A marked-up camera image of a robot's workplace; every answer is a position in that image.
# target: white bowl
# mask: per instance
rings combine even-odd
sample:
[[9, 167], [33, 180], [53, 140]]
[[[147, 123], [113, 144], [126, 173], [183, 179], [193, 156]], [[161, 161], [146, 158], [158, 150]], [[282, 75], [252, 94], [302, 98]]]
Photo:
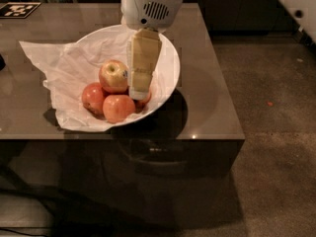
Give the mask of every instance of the white bowl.
[[152, 97], [145, 109], [138, 114], [130, 115], [125, 121], [115, 124], [105, 119], [95, 118], [80, 101], [83, 88], [98, 81], [100, 66], [108, 59], [118, 59], [127, 63], [127, 42], [135, 30], [117, 25], [92, 32], [65, 49], [58, 63], [60, 73], [67, 73], [58, 77], [54, 84], [47, 82], [45, 86], [50, 90], [53, 106], [59, 125], [70, 130], [105, 131], [113, 126], [126, 125], [139, 121], [154, 113], [171, 96], [176, 88], [180, 75], [180, 60], [172, 43], [163, 35], [159, 35], [162, 42], [161, 53], [153, 73], [151, 83]]

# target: wall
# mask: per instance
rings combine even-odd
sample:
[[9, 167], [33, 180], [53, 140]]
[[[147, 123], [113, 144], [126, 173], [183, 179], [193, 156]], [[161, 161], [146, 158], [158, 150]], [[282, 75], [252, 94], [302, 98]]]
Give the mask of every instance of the wall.
[[[120, 0], [77, 0], [112, 3]], [[217, 32], [293, 32], [297, 25], [277, 0], [185, 0], [198, 2], [207, 28]]]

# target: floor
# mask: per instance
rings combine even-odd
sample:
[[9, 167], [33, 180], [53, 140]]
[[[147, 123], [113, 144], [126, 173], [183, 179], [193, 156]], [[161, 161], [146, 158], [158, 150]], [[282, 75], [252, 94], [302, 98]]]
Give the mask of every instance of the floor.
[[213, 45], [246, 135], [232, 169], [246, 236], [315, 236], [316, 52], [287, 35]]
[[[246, 141], [239, 153], [231, 175], [228, 177], [227, 189], [219, 194], [216, 202], [205, 204], [209, 190], [206, 188], [209, 180], [196, 181], [198, 198], [194, 201], [198, 207], [193, 207], [194, 218], [204, 221], [201, 227], [191, 230], [179, 231], [122, 231], [110, 229], [106, 232], [100, 229], [86, 229], [86, 232], [57, 232], [53, 236], [114, 236], [114, 237], [312, 237], [316, 232], [316, 53], [303, 44], [297, 43], [290, 35], [268, 35], [256, 37], [213, 37], [213, 46], [217, 54], [224, 78], [234, 102], [238, 117], [243, 126]], [[19, 232], [38, 234], [49, 233], [47, 229], [40, 228], [51, 220], [49, 208], [50, 202], [60, 201], [61, 207], [54, 212], [64, 212], [64, 203], [58, 195], [52, 198], [49, 187], [56, 184], [55, 173], [49, 169], [58, 170], [60, 161], [69, 166], [68, 175], [76, 173], [86, 177], [94, 177], [98, 184], [98, 173], [71, 169], [77, 163], [67, 162], [61, 159], [60, 154], [64, 150], [64, 144], [47, 143], [37, 144], [38, 161], [31, 161], [28, 173], [23, 173], [21, 166], [30, 158], [28, 154], [34, 153], [34, 148], [28, 144], [25, 148], [24, 158], [15, 159], [10, 164], [34, 184], [47, 184], [45, 191], [39, 191], [40, 197], [33, 200], [34, 191], [26, 190], [25, 197], [2, 194], [2, 208], [9, 208], [8, 216], [4, 216], [0, 210], [2, 227], [10, 226], [12, 222], [22, 220], [26, 226], [37, 225], [39, 228], [10, 228]], [[85, 160], [80, 164], [92, 166], [95, 163]], [[12, 173], [2, 174], [10, 176], [20, 188], [26, 189], [18, 176]], [[126, 179], [131, 176], [126, 170], [122, 174]], [[80, 187], [80, 183], [68, 183]], [[185, 189], [191, 184], [170, 182], [170, 186], [179, 186]], [[80, 201], [86, 201], [72, 193], [63, 194], [74, 203], [68, 205], [67, 213], [76, 218], [80, 207]], [[88, 203], [90, 208], [96, 208], [99, 204]], [[17, 209], [21, 218], [17, 218], [12, 212]], [[80, 211], [86, 213], [85, 220], [90, 218], [89, 208]], [[216, 223], [207, 222], [209, 214], [215, 215]], [[17, 233], [3, 231], [0, 227], [0, 236], [21, 236]]]

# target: white paper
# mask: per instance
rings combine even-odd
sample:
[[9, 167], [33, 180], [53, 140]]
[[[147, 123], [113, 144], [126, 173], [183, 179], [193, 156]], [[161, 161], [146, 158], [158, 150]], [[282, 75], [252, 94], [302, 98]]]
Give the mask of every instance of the white paper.
[[97, 132], [112, 126], [138, 121], [156, 111], [174, 91], [180, 74], [178, 53], [162, 35], [162, 51], [151, 84], [152, 98], [139, 114], [112, 124], [95, 118], [81, 103], [85, 86], [98, 82], [99, 69], [109, 59], [126, 64], [126, 46], [135, 33], [125, 26], [113, 26], [95, 31], [77, 42], [67, 44], [42, 44], [20, 41], [32, 64], [45, 74], [43, 86], [50, 91], [52, 107], [62, 128]]

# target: dark floor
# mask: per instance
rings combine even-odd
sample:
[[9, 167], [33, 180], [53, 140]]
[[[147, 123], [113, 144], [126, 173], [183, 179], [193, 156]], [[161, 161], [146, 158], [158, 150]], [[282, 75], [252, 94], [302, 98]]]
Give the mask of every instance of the dark floor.
[[[192, 219], [200, 222], [201, 227], [166, 232], [116, 230], [111, 235], [97, 231], [95, 235], [87, 233], [86, 236], [315, 236], [316, 54], [297, 43], [290, 35], [215, 37], [212, 42], [246, 135], [246, 141], [227, 179], [227, 189], [217, 195], [217, 200], [214, 201], [208, 199], [211, 188], [207, 178], [187, 180], [185, 183], [158, 180], [161, 183], [155, 183], [155, 188], [162, 185], [178, 186], [178, 190], [183, 191], [179, 196], [188, 202], [191, 209], [186, 214], [190, 216], [191, 213]], [[64, 146], [63, 142], [51, 146], [49, 143], [30, 143], [25, 148], [23, 157], [13, 160], [10, 167], [34, 185], [45, 183], [48, 187], [54, 186], [57, 182], [56, 173], [59, 173], [56, 159]], [[30, 161], [29, 171], [24, 172], [23, 166], [30, 155], [37, 157], [38, 161]], [[115, 161], [110, 156], [107, 160], [109, 163]], [[119, 167], [124, 171], [118, 175], [131, 179], [128, 170], [124, 166]], [[97, 173], [87, 175], [94, 177], [94, 182], [98, 184]], [[138, 181], [142, 184], [152, 181], [145, 176], [140, 178], [142, 179]], [[0, 179], [0, 182], [6, 184], [5, 180]], [[98, 195], [97, 190], [89, 191], [87, 187], [82, 187], [82, 190], [91, 192], [96, 197]], [[150, 197], [150, 191], [144, 192]], [[40, 204], [40, 199], [33, 201], [32, 197], [11, 197], [5, 194], [0, 199], [2, 227], [12, 227], [24, 222], [26, 227], [36, 225], [43, 228], [19, 227], [20, 232], [49, 232], [44, 227], [50, 222], [51, 215]], [[75, 206], [79, 205], [74, 203], [70, 208], [74, 216]], [[0, 235], [21, 236], [1, 229]]]
[[315, 236], [316, 52], [279, 35], [213, 46], [246, 135], [232, 176], [247, 236]]

